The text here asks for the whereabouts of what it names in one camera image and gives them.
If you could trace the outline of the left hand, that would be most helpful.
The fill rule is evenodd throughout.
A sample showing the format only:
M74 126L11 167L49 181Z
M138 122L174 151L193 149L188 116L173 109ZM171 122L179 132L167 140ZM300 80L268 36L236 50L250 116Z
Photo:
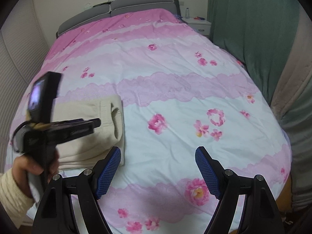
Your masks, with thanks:
M59 153L55 151L54 160L50 164L48 171L48 181L52 176L58 173L59 168ZM22 155L17 157L12 166L12 176L19 189L29 198L32 198L30 186L28 184L27 174L39 176L43 172L43 168L32 157Z

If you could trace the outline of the cream knit sleeve forearm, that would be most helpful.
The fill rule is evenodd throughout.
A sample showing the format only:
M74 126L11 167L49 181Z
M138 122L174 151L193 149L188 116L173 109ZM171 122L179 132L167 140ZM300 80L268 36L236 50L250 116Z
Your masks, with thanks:
M27 211L34 205L34 200L27 197L17 186L12 168L1 173L0 181L1 204L17 229L23 223Z

